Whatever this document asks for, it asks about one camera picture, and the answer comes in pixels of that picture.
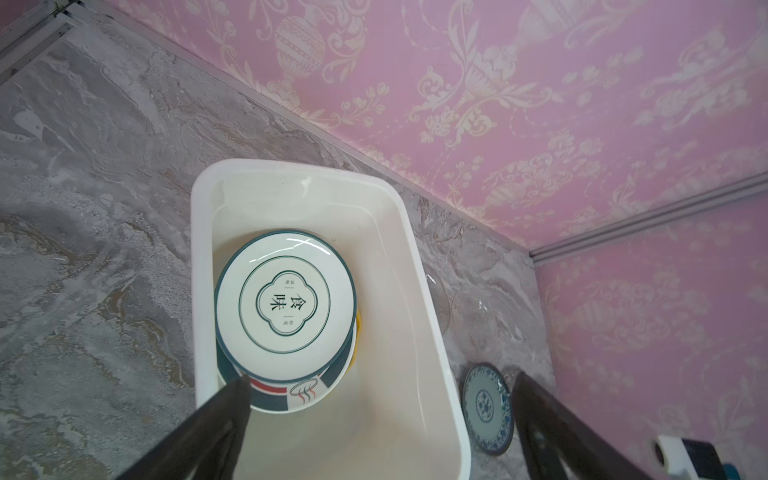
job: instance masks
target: red stripe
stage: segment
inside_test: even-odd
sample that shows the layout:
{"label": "red stripe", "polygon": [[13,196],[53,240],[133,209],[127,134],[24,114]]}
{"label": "red stripe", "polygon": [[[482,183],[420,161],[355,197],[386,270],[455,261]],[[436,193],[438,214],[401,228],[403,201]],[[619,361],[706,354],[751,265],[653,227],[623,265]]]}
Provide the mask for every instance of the red stripe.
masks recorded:
{"label": "red stripe", "polygon": [[259,382],[258,380],[251,379],[250,382],[253,383],[259,389],[264,390],[265,392],[271,392],[271,393],[287,393],[288,392],[288,389],[286,388],[264,385],[262,382]]}

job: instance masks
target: plate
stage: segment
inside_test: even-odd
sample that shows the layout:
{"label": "plate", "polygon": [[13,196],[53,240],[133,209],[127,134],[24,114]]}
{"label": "plate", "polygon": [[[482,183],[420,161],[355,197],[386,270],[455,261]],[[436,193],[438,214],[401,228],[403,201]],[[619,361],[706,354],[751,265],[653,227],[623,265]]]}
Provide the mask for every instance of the plate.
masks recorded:
{"label": "plate", "polygon": [[[344,344],[341,354],[321,373],[304,379],[293,385],[270,384],[250,379],[250,407],[267,413],[293,413],[304,410],[327,396],[336,388],[344,373],[350,367],[354,357],[357,340],[357,327],[353,328],[351,337]],[[231,382],[242,375],[224,355],[223,350],[216,344],[216,356],[219,377],[224,383]]]}
{"label": "plate", "polygon": [[514,424],[507,387],[490,363],[472,367],[464,380],[462,408],[469,435],[488,455],[501,455],[512,441]]}
{"label": "plate", "polygon": [[240,371],[295,384],[327,369],[355,323],[352,275],[311,233],[275,230],[254,238],[224,267],[215,298],[216,336]]}

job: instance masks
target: white plastic basin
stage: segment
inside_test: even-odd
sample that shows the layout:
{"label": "white plastic basin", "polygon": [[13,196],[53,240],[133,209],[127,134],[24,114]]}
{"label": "white plastic basin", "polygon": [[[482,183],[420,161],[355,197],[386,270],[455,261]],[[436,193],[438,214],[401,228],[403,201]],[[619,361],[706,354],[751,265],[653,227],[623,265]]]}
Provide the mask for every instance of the white plastic basin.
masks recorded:
{"label": "white plastic basin", "polygon": [[385,181],[277,161],[208,167],[191,199],[197,406],[221,388],[214,284],[256,235],[306,230],[344,258],[362,327],[355,365],[312,408],[252,411],[235,478],[469,477],[469,439],[406,209]]}

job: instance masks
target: floral wallpaper pattern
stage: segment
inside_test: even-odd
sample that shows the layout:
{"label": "floral wallpaper pattern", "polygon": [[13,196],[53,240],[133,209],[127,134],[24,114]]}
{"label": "floral wallpaper pattern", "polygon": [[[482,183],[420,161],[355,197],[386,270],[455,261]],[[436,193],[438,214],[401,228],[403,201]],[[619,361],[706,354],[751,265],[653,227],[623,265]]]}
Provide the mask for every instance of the floral wallpaper pattern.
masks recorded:
{"label": "floral wallpaper pattern", "polygon": [[537,269],[560,399],[649,472],[658,433],[768,472],[767,211],[764,194]]}
{"label": "floral wallpaper pattern", "polygon": [[536,248],[768,170],[764,0],[108,0]]}

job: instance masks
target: gray marble floor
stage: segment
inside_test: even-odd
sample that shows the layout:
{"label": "gray marble floor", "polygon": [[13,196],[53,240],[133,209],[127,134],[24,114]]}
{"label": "gray marble floor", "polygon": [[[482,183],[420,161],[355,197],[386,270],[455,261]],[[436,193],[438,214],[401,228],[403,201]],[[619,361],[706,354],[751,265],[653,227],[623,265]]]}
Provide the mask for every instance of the gray marble floor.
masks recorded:
{"label": "gray marble floor", "polygon": [[[0,86],[1,477],[114,477],[193,411],[189,192],[228,157],[376,174],[106,18]],[[457,377],[553,387],[530,260],[396,188]]]}

